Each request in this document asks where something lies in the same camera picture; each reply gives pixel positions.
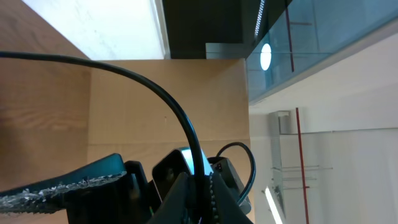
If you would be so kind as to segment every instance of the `glass railing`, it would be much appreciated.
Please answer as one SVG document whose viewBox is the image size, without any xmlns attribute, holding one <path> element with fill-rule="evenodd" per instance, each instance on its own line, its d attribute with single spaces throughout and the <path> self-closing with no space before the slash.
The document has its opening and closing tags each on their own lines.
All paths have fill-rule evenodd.
<svg viewBox="0 0 398 224">
<path fill-rule="evenodd" d="M 249 100 L 397 16 L 397 0 L 293 0 L 246 60 Z"/>
</svg>

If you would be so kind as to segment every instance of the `wood grain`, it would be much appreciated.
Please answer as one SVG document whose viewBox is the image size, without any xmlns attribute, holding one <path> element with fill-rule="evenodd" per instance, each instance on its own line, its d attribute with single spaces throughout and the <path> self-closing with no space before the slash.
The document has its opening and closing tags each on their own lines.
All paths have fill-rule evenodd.
<svg viewBox="0 0 398 224">
<path fill-rule="evenodd" d="M 167 90 L 188 114 L 200 140 L 248 139 L 244 60 L 107 61 Z M 186 137 L 171 109 L 146 87 L 93 70 L 90 144 L 180 142 Z"/>
<path fill-rule="evenodd" d="M 20 0 L 0 0 L 0 29 L 1 50 L 86 58 Z M 0 58 L 0 191 L 86 164 L 89 97 L 89 68 Z M 0 223 L 64 221 L 64 215 L 0 217 Z"/>
</svg>

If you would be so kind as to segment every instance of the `white wall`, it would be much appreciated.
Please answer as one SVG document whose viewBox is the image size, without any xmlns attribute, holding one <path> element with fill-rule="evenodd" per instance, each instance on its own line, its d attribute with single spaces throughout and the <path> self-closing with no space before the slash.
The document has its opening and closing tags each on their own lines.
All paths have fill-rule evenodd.
<svg viewBox="0 0 398 224">
<path fill-rule="evenodd" d="M 310 223 L 398 223 L 398 129 L 303 135 Z M 299 166 L 297 136 L 281 138 L 282 163 Z M 300 177 L 288 172 L 284 177 Z M 301 181 L 285 182 L 300 187 Z M 305 223 L 302 190 L 284 192 L 287 223 Z"/>
<path fill-rule="evenodd" d="M 92 60 L 163 59 L 154 0 L 23 0 Z"/>
<path fill-rule="evenodd" d="M 261 195 L 272 183 L 266 114 L 299 107 L 308 133 L 398 128 L 397 58 L 394 34 L 250 107 L 256 223 L 274 223 Z M 297 136 L 281 146 L 283 166 L 299 166 Z M 398 223 L 398 131 L 306 134 L 303 146 L 306 165 L 333 167 L 308 173 L 317 178 L 308 182 L 310 223 Z M 305 223 L 301 190 L 286 191 L 285 204 L 287 223 Z"/>
</svg>

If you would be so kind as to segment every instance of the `ceiling light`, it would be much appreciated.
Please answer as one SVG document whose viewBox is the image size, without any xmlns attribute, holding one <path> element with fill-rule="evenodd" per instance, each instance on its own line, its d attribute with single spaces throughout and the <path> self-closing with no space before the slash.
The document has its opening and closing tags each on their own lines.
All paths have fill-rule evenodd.
<svg viewBox="0 0 398 224">
<path fill-rule="evenodd" d="M 275 223 L 282 224 L 282 219 L 280 218 L 278 209 L 276 208 L 276 204 L 274 202 L 274 198 L 272 198 L 271 192 L 269 191 L 268 187 L 266 188 L 266 197 L 272 212 L 272 216 L 274 217 Z"/>
<path fill-rule="evenodd" d="M 271 64 L 271 57 L 271 46 L 269 44 L 264 44 L 260 54 L 260 64 L 264 71 L 269 68 L 269 65 Z"/>
<path fill-rule="evenodd" d="M 260 25 L 261 25 L 261 17 L 262 17 L 262 12 L 264 10 L 265 3 L 266 3 L 266 0 L 261 0 L 261 2 L 260 2 L 259 14 L 257 16 L 257 22 L 256 22 L 256 29 L 254 30 L 254 37 L 257 37 L 257 35 L 259 35 L 259 29 L 260 29 Z"/>
</svg>

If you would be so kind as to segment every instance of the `red vertical line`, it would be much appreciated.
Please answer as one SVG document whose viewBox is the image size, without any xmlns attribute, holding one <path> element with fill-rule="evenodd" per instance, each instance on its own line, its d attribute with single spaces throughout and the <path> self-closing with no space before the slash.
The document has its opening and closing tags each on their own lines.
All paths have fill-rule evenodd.
<svg viewBox="0 0 398 224">
<path fill-rule="evenodd" d="M 310 224 L 310 220 L 308 218 L 307 186 L 305 184 L 303 146 L 302 146 L 302 142 L 301 142 L 300 117 L 299 117 L 299 109 L 298 108 L 296 108 L 296 119 L 297 119 L 298 144 L 300 147 L 301 176 L 303 179 L 305 221 L 307 221 L 307 224 Z"/>
</svg>

